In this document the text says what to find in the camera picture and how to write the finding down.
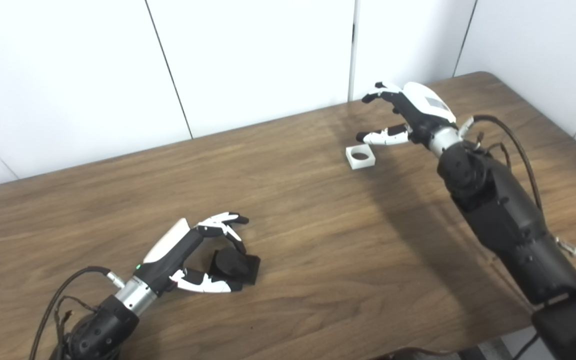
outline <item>wood grain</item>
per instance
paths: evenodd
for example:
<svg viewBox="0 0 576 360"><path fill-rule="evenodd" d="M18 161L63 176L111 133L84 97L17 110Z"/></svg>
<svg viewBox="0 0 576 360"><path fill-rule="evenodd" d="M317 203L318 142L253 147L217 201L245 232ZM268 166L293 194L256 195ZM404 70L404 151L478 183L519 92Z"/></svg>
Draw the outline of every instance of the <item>wood grain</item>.
<svg viewBox="0 0 576 360"><path fill-rule="evenodd" d="M492 114L516 131L551 230L576 244L576 142L489 73L430 87L459 121ZM0 359L28 355L48 300L77 269L128 278L178 218L227 210L251 219L237 229L262 258L256 285L166 294L124 359L361 360L455 351L528 325L530 306L460 218L431 153L375 147L375 167L350 170L355 133L402 121L386 102L351 102L0 185ZM481 129L486 143L501 139ZM190 262L207 266L208 248L226 244ZM90 275L67 293L97 303L114 291ZM51 323L41 358L54 344Z"/></svg>

